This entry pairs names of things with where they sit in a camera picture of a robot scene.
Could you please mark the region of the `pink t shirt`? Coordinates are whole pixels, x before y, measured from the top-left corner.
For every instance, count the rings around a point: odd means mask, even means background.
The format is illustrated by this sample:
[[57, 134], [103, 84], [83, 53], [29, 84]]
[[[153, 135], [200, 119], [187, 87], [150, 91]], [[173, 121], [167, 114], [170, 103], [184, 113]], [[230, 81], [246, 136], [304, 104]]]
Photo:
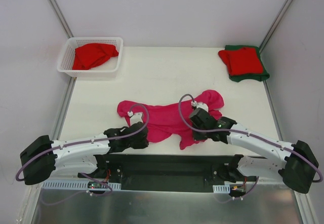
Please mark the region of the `pink t shirt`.
[[[205, 103], [208, 106], [208, 112], [216, 120], [222, 117], [219, 109], [224, 106], [224, 100], [221, 94], [217, 91], [205, 90], [195, 98], [195, 101]], [[131, 106], [136, 103], [137, 102], [124, 100], [117, 106], [118, 115], [124, 117], [128, 125], [130, 125], [128, 112]], [[149, 113], [147, 125], [147, 139], [149, 142], [158, 143], [169, 138], [173, 134], [176, 134], [181, 137], [179, 148], [180, 150], [184, 150], [189, 146], [206, 141], [206, 139], [194, 140], [192, 130], [185, 125], [180, 117], [178, 103], [164, 106], [144, 104], [144, 106], [147, 108]], [[190, 100], [181, 102], [181, 112], [185, 121], [192, 126], [192, 123], [189, 120], [189, 115], [193, 112]]]

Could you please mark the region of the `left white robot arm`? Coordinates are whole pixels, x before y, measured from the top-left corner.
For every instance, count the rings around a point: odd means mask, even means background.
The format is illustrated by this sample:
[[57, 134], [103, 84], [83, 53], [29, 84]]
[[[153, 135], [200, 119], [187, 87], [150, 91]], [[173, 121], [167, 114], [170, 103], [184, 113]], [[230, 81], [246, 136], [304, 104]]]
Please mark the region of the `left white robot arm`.
[[34, 185], [50, 177], [82, 173], [101, 178], [107, 172], [106, 155], [129, 148], [146, 148], [149, 145], [147, 135], [147, 125], [137, 122], [85, 139], [59, 141], [50, 140], [48, 135], [40, 136], [20, 153], [22, 167], [16, 180]]

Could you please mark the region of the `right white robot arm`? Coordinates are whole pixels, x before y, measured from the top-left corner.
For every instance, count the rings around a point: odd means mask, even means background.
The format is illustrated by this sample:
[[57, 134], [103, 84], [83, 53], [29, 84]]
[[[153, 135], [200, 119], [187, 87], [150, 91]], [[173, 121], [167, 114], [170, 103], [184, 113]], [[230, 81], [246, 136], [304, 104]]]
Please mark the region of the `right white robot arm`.
[[307, 143], [271, 139], [249, 131], [233, 119], [216, 120], [202, 108], [195, 109], [189, 119], [194, 139], [207, 138], [258, 154], [257, 158], [236, 154], [230, 163], [217, 170], [221, 179], [230, 182], [251, 176], [276, 179], [302, 194], [308, 193], [315, 182], [319, 164]]

